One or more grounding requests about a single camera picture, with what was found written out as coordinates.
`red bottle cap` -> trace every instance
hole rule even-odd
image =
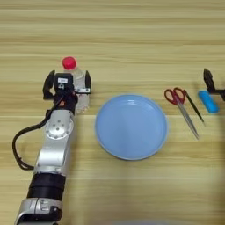
[[[74,69],[76,67],[75,58],[69,56],[62,60],[62,65],[65,69]]]

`scissor blade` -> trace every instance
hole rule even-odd
[[[186,123],[188,124],[189,128],[192,130],[192,132],[193,132],[193,134],[195,135],[195,137],[196,137],[197,139],[199,139],[200,136],[199,136],[199,134],[198,134],[198,132],[197,132],[195,126],[193,125],[192,120],[191,120],[190,116],[188,115],[186,109],[185,109],[185,108],[183,107],[183,105],[179,102],[178,98],[176,98],[176,99],[177,99],[177,102],[178,102],[178,108],[179,108],[180,112],[183,114]]]

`table surface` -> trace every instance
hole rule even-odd
[[[209,114],[197,96],[206,89],[204,68],[225,86],[224,1],[1,0],[0,11],[1,224],[13,224],[32,178],[17,166],[11,140],[43,119],[52,103],[43,101],[42,84],[68,55],[90,71],[93,93],[88,112],[76,117],[61,225],[225,224],[225,105],[215,97],[221,110]],[[175,86],[204,117],[206,127],[185,104],[199,141],[164,99]],[[138,162],[110,156],[94,134],[101,105],[124,93],[155,100],[170,123],[161,151]],[[34,163],[42,143],[40,130],[26,134],[19,153]]]

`scissors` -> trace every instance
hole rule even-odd
[[[189,128],[192,130],[195,137],[197,139],[199,139],[200,138],[199,134],[198,134],[195,126],[193,125],[189,114],[187,113],[186,109],[183,106],[183,103],[185,102],[185,92],[182,89],[177,87],[177,88],[174,88],[173,90],[172,89],[165,90],[164,96],[167,101],[169,101],[173,105],[178,106],[178,108],[179,108],[180,112],[182,113],[182,115],[184,116],[185,121],[188,124]]]

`plastic bottle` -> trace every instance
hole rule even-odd
[[[62,60],[64,73],[70,73],[74,77],[75,88],[85,88],[85,74],[77,67],[76,59],[69,56]],[[89,95],[78,94],[76,112],[83,113],[89,106]]]

